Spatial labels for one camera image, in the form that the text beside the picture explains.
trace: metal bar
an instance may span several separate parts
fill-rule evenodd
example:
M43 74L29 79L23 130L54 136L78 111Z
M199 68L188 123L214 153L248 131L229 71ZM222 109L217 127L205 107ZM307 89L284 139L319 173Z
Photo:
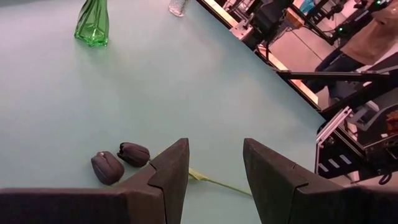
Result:
M351 81L351 82L378 82L390 77L389 74L380 74L375 72L277 72L283 79L322 79L334 81Z
M371 101L398 86L398 82L395 79L388 79L379 82L372 82L371 84L363 87L359 91L347 96L341 101L329 106L325 110L321 111L321 115L325 119L332 118L339 110L349 106L350 108L357 108L368 101Z
M277 69L277 67L272 64L272 62L270 60L267 60L262 54L260 54L260 52L258 51L254 51L254 53L267 65L270 65L274 68ZM305 94L296 84L294 84L291 80L289 79L282 79L283 81L285 81L297 94L299 94L313 109L315 109L318 113L321 112L321 108L314 103L314 101L311 100L311 98L309 98L307 96L307 94Z
M261 4L262 4L261 0L254 0L253 3L250 5L249 9L247 9L246 14L247 15L252 14Z
M336 128L341 124L341 122L343 122L352 111L353 110L349 106L347 106L339 113L337 113L326 124L326 126L317 135L318 146L321 146L323 142L325 142L325 140L336 130Z
M368 148L368 147L375 146L375 145L377 145L377 144L379 144L379 143L381 143L381 142L383 142L383 141L386 141L386 140L388 140L388 139L395 139L396 137L398 137L398 134L393 134L392 136L388 136L388 137L386 137L386 138L383 138L383 139L378 140L378 141L376 141L376 142L373 142L373 143L371 143L371 144L367 144L364 148Z
M394 71L398 71L398 65L392 66L392 67L388 67L388 68L383 68L381 70L376 71L377 73L380 74L384 74L386 72L394 72Z
M362 145L360 145L359 142L357 142L353 138L351 138L348 135L348 133L341 127L337 127L333 134L335 134L337 137L339 137L351 149L351 151L353 153L355 153L357 156L359 156L361 158L361 160L363 160L366 163L364 147Z
M320 155L320 149L321 147L319 147L319 145L316 145L316 149L315 149L315 168L314 168L314 173L319 175L318 172L318 167L319 167L319 155Z
M236 1L232 4L232 6L230 6L229 9L227 9L226 11L227 11L228 13L235 11L235 10L240 6L240 4L242 4L242 2L243 2L243 0L236 0Z

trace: jeans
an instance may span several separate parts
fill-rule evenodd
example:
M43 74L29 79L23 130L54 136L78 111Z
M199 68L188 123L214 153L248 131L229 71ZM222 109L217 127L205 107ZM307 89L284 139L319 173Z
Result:
M318 72L352 72L355 71L363 66L361 62L358 62L351 57L341 54L338 59L336 59L332 64L328 66L328 61L333 61L335 59L336 54L340 54L339 51L334 51L332 54L326 57L326 59L317 67ZM319 91L323 90L324 87L328 87L329 93L335 87L336 82L333 80L304 80L303 83L314 93L318 93Z

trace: cable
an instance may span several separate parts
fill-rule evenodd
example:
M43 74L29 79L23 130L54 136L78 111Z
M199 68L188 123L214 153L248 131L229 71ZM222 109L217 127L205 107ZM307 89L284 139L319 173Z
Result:
M388 183L392 178L392 173L389 172L388 174L384 174L381 179L379 180L379 185L384 185Z
M271 44L275 43L275 41L279 40L285 33L287 32L292 32L293 29L291 27L286 28L286 30L283 30L276 38L274 38L271 42Z

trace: person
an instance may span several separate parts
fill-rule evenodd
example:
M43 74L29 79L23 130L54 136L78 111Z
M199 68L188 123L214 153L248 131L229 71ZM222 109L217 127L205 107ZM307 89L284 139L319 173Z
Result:
M391 1L386 8L372 13L373 20L342 48L332 52L333 55L321 63L323 67L318 66L318 72L352 72L365 65L375 64L385 55L398 39L398 0ZM321 79L304 80L303 83L314 93L324 87L331 92L336 85L334 81Z

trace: person's leg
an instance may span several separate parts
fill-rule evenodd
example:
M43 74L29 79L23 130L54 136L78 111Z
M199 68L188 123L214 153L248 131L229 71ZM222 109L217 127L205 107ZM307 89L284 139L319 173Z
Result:
M329 67L324 69L324 72L353 72L361 67L365 66L361 62L343 54ZM326 84L329 90L330 98L334 98L336 82L330 82Z
M318 65L318 67L315 69L316 72L322 72L324 71L324 69L326 69L327 67L329 67L329 65L339 56L341 55L341 51L340 48L335 49L334 51L332 51L328 56L325 57L325 59L323 59L321 61L321 63Z
M340 48L332 51L328 56L325 57L315 69L316 72L322 72L324 69L330 66L330 64L336 60L341 55ZM318 93L323 90L325 86L327 86L328 82L324 80L303 80L304 85L306 85L312 92Z
M361 67L364 64L357 62L356 60L350 58L349 56L342 54L338 59L336 59L331 65L327 66L327 68L323 69L323 72L352 72ZM336 82L330 80L304 80L303 83L313 92L318 93L323 90L325 86L329 88L329 90L333 89Z

